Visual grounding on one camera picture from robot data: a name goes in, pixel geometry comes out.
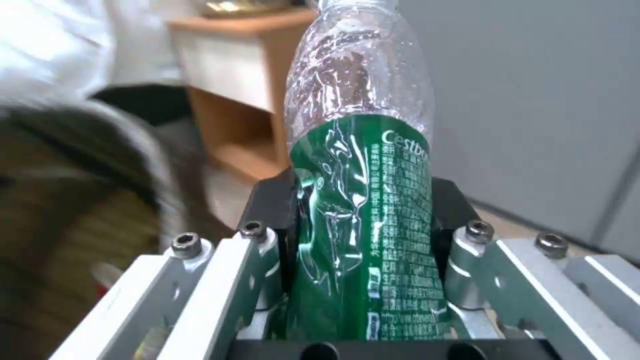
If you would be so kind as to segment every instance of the bottle label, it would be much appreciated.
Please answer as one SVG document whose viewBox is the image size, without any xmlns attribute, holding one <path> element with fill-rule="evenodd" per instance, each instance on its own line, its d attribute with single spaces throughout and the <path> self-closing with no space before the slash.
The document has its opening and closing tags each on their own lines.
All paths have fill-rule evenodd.
<svg viewBox="0 0 640 360">
<path fill-rule="evenodd" d="M 287 337 L 428 340 L 449 333 L 431 252 L 429 144 L 402 120 L 355 115 L 291 150 L 300 251 Z"/>
</svg>

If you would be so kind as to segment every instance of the plastic bottle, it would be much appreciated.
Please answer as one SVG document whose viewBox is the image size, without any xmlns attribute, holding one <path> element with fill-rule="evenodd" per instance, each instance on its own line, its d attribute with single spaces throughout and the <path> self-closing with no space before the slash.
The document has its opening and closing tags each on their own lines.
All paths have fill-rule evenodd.
<svg viewBox="0 0 640 360">
<path fill-rule="evenodd" d="M 449 331 L 431 253 L 433 93 L 397 0 L 320 0 L 287 80 L 302 214 L 287 338 Z"/>
</svg>

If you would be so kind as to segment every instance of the hex socket screw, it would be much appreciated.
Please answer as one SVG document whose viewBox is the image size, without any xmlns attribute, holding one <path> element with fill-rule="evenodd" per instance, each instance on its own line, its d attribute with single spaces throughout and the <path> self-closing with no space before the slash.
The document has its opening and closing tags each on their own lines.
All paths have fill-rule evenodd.
<svg viewBox="0 0 640 360">
<path fill-rule="evenodd" d="M 471 220 L 465 227 L 467 239 L 474 243 L 488 244 L 493 240 L 495 231 L 493 226 L 486 221 Z"/>
<path fill-rule="evenodd" d="M 540 233 L 536 236 L 536 248 L 550 259 L 563 259 L 569 250 L 569 243 L 554 233 Z"/>
<path fill-rule="evenodd" d="M 261 221 L 247 221 L 242 228 L 240 228 L 240 235 L 244 238 L 262 243 L 267 240 L 267 228 Z"/>
<path fill-rule="evenodd" d="M 177 258 L 193 259 L 202 252 L 202 241 L 196 233 L 184 233 L 173 239 L 171 248 Z"/>
</svg>

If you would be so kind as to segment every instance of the wooden cabinet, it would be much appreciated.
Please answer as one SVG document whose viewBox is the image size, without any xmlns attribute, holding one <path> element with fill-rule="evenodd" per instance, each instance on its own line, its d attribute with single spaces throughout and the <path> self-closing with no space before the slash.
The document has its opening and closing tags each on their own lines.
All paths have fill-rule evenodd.
<svg viewBox="0 0 640 360">
<path fill-rule="evenodd" d="M 289 165 L 286 78 L 315 16 L 293 8 L 242 19 L 169 22 L 209 156 L 250 183 Z"/>
</svg>

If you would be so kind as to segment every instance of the brand logo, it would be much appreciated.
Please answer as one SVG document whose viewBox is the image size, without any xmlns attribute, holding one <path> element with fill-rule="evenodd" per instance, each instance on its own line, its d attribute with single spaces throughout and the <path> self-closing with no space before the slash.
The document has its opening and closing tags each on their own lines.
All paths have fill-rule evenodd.
<svg viewBox="0 0 640 360">
<path fill-rule="evenodd" d="M 396 133 L 393 130 L 387 130 L 382 133 L 382 142 L 390 143 L 397 147 L 402 147 L 404 150 L 410 151 L 417 156 L 422 156 L 426 158 L 427 152 L 420 146 L 418 142 L 415 140 L 403 138 L 401 135 Z"/>
</svg>

